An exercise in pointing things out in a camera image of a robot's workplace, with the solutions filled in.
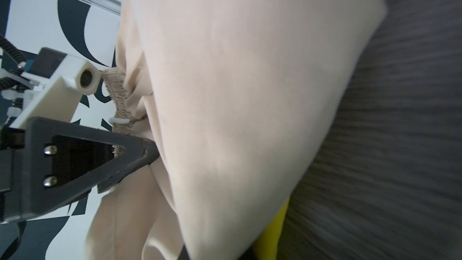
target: patterned wall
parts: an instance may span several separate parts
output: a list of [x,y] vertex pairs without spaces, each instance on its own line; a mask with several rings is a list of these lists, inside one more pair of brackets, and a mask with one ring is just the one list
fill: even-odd
[[[0,32],[29,59],[46,46],[87,58],[100,70],[115,66],[118,25],[118,16],[77,0],[0,0]],[[14,66],[8,55],[0,54],[0,61],[3,69]],[[0,99],[0,121],[6,120],[10,104]],[[114,112],[101,82],[95,95],[82,97],[72,122],[110,130],[107,120]],[[93,189],[88,199],[28,221],[12,259],[82,259],[84,238],[102,196]],[[0,225],[0,253],[16,236],[14,224]]]

